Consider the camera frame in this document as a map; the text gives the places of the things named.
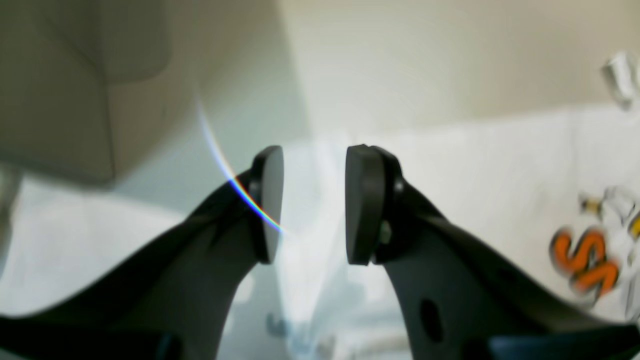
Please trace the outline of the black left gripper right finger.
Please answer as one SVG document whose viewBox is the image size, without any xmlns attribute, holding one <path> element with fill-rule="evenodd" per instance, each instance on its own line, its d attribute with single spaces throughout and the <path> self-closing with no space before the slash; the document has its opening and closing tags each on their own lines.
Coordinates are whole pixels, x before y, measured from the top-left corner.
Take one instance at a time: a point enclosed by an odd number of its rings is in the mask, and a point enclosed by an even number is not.
<svg viewBox="0 0 640 360">
<path fill-rule="evenodd" d="M 346 256 L 382 266 L 415 360 L 631 360 L 637 325 L 598 319 L 553 295 L 458 227 L 403 177 L 398 158 L 345 157 Z"/>
</svg>

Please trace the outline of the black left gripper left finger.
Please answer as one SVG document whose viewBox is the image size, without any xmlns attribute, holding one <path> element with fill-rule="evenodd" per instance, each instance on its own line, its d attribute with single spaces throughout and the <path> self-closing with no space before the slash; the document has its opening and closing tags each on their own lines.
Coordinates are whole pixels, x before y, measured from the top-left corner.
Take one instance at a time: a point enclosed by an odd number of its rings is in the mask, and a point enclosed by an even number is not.
<svg viewBox="0 0 640 360">
<path fill-rule="evenodd" d="M 23 360 L 214 360 L 238 287 L 272 264 L 284 151 L 251 166 L 97 281 L 45 310 L 1 318 L 1 350 Z"/>
</svg>

